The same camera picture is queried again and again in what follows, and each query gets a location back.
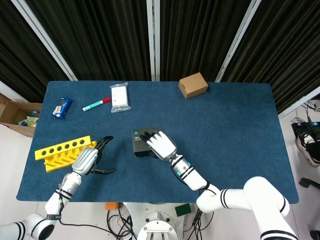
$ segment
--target white packet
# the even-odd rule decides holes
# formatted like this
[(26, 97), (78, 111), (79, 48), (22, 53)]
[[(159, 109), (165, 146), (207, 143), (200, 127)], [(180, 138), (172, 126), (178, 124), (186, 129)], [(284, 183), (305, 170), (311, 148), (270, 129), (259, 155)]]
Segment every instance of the white packet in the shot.
[(128, 103), (127, 86), (127, 82), (110, 86), (112, 101), (111, 113), (117, 113), (131, 109)]

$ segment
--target yellow toy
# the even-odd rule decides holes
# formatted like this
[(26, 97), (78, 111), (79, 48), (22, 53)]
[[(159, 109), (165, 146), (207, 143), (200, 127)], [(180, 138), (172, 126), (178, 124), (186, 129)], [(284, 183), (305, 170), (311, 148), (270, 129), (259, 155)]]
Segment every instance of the yellow toy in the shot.
[(91, 141), (90, 136), (84, 136), (39, 149), (34, 152), (35, 160), (44, 159), (45, 171), (49, 173), (72, 165), (84, 148), (94, 148), (96, 145), (97, 142)]

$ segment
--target black stand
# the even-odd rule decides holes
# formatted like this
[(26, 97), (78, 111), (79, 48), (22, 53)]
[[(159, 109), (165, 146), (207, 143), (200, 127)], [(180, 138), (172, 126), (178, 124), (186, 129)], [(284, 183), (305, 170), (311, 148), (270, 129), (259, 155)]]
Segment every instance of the black stand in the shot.
[(309, 178), (301, 178), (299, 184), (304, 187), (304, 188), (308, 188), (310, 185), (316, 187), (317, 189), (320, 189), (320, 184), (315, 182), (315, 181), (312, 181), (311, 179)]
[[(308, 188), (310, 185), (312, 185), (317, 189), (320, 189), (319, 183), (305, 177), (301, 178), (299, 184), (304, 188)], [(320, 240), (320, 231), (316, 231), (316, 230), (310, 231), (310, 236), (313, 240)]]

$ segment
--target open cardboard box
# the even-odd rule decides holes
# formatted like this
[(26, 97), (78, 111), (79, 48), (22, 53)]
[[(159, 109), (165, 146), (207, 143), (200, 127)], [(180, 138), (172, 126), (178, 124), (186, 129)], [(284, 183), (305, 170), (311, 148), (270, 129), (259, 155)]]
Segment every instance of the open cardboard box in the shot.
[(36, 110), (41, 112), (42, 103), (8, 101), (0, 115), (0, 123), (27, 137), (33, 137), (36, 128), (19, 126), (18, 122), (25, 120), (28, 113)]
[(0, 116), (1, 116), (2, 112), (4, 111), (8, 101), (9, 101), (9, 98), (7, 98), (6, 96), (4, 96), (0, 93)]

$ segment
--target marker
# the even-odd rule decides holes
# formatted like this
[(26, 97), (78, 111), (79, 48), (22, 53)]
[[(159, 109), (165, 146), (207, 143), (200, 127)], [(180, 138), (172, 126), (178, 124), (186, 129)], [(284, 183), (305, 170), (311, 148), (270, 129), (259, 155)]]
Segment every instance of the marker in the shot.
[(107, 103), (107, 102), (109, 102), (109, 101), (111, 101), (111, 97), (107, 97), (107, 98), (105, 98), (105, 99), (102, 99), (102, 100), (100, 100), (100, 101), (97, 101), (97, 102), (95, 102), (95, 103), (92, 103), (92, 104), (89, 105), (89, 106), (85, 106), (85, 107), (82, 108), (82, 110), (85, 112), (85, 111), (88, 111), (88, 110), (90, 110), (90, 109), (93, 109), (93, 108), (95, 108), (95, 107), (97, 107), (97, 106), (99, 106), (99, 105), (101, 105), (101, 104), (105, 104), (105, 103)]

